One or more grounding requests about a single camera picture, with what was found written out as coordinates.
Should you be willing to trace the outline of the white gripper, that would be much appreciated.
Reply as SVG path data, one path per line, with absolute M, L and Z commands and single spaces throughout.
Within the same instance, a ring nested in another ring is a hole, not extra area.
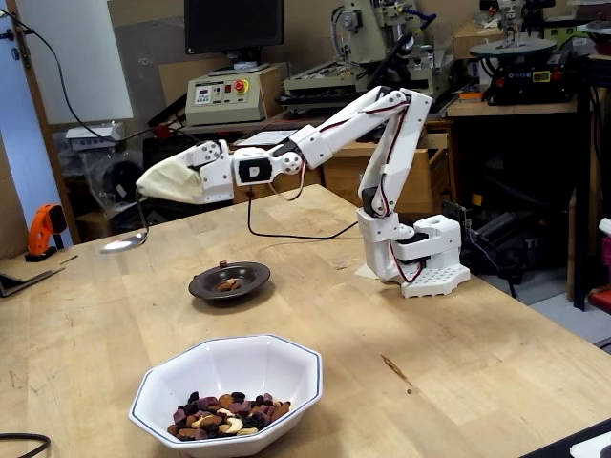
M 234 198 L 232 156 L 226 145 L 206 141 L 151 167 L 137 181 L 143 196 L 201 204 Z

